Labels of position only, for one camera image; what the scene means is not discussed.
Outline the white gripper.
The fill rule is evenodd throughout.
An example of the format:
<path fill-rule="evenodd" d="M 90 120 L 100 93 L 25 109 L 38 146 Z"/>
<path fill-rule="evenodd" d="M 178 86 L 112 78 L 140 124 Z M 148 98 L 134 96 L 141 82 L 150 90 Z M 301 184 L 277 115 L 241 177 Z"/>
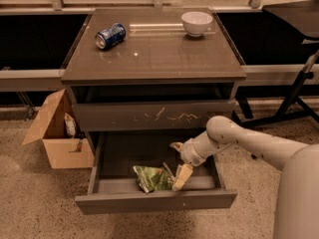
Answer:
<path fill-rule="evenodd" d="M 193 167 L 200 166 L 210 156 L 217 153 L 219 143 L 212 139 L 207 132 L 203 132 L 195 138 L 190 138 L 185 143 L 172 142 L 171 148 L 180 151 L 183 165 L 179 165 L 176 170 L 172 185 L 173 191 L 180 191 L 193 173 Z"/>

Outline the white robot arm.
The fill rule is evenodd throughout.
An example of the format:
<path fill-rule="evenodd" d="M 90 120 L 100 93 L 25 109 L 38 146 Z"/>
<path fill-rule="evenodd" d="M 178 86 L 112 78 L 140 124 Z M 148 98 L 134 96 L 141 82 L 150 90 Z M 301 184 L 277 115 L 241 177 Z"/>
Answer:
<path fill-rule="evenodd" d="M 247 129 L 215 116 L 200 135 L 170 145 L 183 161 L 172 189 L 181 190 L 195 167 L 233 144 L 281 171 L 273 239 L 319 239 L 319 144 Z"/>

